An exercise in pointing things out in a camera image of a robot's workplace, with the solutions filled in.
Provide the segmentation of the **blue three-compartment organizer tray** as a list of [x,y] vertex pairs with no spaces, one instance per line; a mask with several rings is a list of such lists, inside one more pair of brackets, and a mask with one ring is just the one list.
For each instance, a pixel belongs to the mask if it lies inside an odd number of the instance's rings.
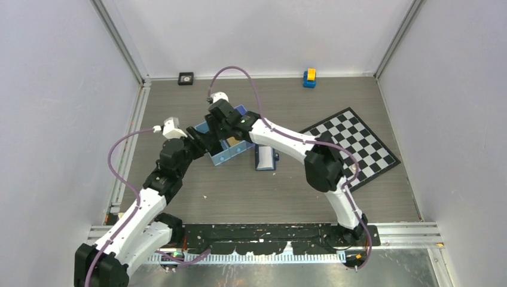
[[[235,107],[235,109],[238,110],[241,115],[244,115],[247,112],[246,108],[243,105],[238,105]],[[209,127],[206,122],[202,122],[202,123],[194,126],[194,128],[202,133],[207,133],[209,131]],[[223,151],[217,155],[210,155],[208,153],[214,166],[219,166],[220,164],[225,163],[226,161],[230,160],[231,158],[245,152],[247,149],[254,147],[253,143],[250,143],[248,141],[243,141],[243,144],[240,147],[230,148],[225,140],[222,140],[223,145],[225,146],[225,148],[227,148],[225,151]]]

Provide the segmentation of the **gold cards stack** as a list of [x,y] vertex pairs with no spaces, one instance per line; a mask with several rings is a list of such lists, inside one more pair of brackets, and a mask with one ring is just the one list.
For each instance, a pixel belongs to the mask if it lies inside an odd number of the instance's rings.
[[243,141],[237,140],[234,137],[230,137],[225,140],[230,148],[238,148],[243,144]]

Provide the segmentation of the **blue card holder wallet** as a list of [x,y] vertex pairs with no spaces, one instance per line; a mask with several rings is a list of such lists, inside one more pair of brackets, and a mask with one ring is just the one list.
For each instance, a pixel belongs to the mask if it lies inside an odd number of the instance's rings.
[[255,145],[255,170],[272,171],[277,169],[279,153],[270,146]]

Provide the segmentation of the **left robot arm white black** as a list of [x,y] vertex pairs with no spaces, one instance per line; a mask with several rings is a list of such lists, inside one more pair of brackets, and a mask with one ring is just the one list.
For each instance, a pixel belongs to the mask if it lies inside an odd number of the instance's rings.
[[182,221],[163,209],[182,187],[192,161],[213,145],[211,135],[193,127],[186,132],[154,126],[167,140],[156,168],[127,212],[94,244],[83,243],[75,253],[74,286],[128,286],[136,270],[159,248],[175,248],[184,238]]

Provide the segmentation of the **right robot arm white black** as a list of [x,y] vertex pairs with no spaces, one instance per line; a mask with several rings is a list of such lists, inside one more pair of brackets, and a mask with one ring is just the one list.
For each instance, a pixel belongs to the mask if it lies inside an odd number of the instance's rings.
[[255,112],[241,114],[226,99],[207,100],[209,130],[219,139],[234,137],[239,141],[272,147],[299,161],[307,183],[324,193],[331,204],[341,237],[348,245],[357,245],[370,233],[364,213],[355,203],[348,187],[342,153],[347,150],[333,143],[329,136],[309,136],[280,127]]

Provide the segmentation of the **small black square box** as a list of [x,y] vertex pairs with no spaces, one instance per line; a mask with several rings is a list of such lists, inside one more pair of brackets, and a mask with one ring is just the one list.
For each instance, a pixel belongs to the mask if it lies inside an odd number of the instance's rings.
[[194,82],[194,73],[193,72],[180,72],[178,75],[178,85],[179,86],[191,86]]

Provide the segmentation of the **blue and yellow toy car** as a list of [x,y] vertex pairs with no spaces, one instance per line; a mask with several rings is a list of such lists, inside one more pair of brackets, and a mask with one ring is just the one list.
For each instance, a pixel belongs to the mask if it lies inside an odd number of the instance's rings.
[[316,86],[316,70],[308,68],[303,74],[303,87],[315,88]]

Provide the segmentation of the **black and white checkerboard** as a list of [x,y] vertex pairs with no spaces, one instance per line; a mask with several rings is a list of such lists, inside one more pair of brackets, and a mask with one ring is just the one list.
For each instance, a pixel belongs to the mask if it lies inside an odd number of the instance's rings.
[[401,163],[351,107],[302,129],[301,133],[315,137],[328,133],[335,144],[353,154],[358,167],[347,154],[340,153],[344,158],[344,174],[347,178],[358,170],[358,177],[349,184],[351,192]]

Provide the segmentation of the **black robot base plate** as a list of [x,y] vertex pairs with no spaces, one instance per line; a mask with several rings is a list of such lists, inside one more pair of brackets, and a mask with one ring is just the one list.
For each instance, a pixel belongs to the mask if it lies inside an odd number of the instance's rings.
[[331,254],[349,248],[364,251],[366,234],[358,238],[337,224],[185,224],[168,247],[191,254],[279,255],[287,247],[295,255]]

